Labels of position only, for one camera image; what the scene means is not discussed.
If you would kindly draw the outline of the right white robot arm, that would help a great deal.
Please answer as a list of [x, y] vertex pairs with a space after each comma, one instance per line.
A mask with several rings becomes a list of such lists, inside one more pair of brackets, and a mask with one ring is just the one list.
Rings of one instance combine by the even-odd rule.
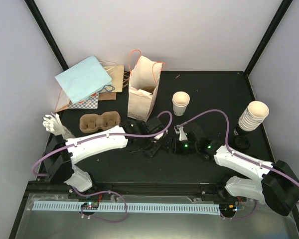
[[179, 136], [174, 147], [176, 153], [187, 154], [194, 150], [205, 159], [243, 175], [243, 178], [226, 177], [225, 183], [216, 189], [219, 199], [254, 199], [281, 216], [289, 215], [299, 201], [299, 179], [287, 163], [281, 160], [272, 163], [241, 152], [230, 152], [226, 145], [209, 139], [193, 122], [177, 125], [174, 130]]

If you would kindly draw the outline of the cream bear paper bag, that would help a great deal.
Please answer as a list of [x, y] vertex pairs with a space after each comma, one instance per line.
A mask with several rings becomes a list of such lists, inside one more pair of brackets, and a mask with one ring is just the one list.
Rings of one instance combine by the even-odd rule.
[[152, 113], [161, 72], [166, 63], [151, 61], [135, 49], [128, 58], [129, 67], [129, 99], [127, 115], [136, 120], [147, 121]]

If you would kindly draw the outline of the black paper coffee cup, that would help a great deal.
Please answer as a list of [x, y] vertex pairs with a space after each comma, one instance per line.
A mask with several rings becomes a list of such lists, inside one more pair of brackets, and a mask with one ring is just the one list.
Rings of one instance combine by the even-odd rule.
[[160, 147], [167, 153], [172, 153], [172, 138], [164, 138], [159, 141]]

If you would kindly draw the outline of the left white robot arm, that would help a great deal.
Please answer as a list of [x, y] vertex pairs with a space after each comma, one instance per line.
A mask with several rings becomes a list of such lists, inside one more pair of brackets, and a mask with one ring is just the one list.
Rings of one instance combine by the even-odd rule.
[[146, 122], [128, 119], [110, 129], [85, 137], [64, 139], [58, 135], [44, 153], [48, 182], [65, 183], [74, 187], [86, 199], [91, 199], [97, 193], [97, 186], [93, 184], [90, 173], [77, 166], [80, 161], [128, 145], [150, 151], [167, 132], [168, 127], [154, 117]]

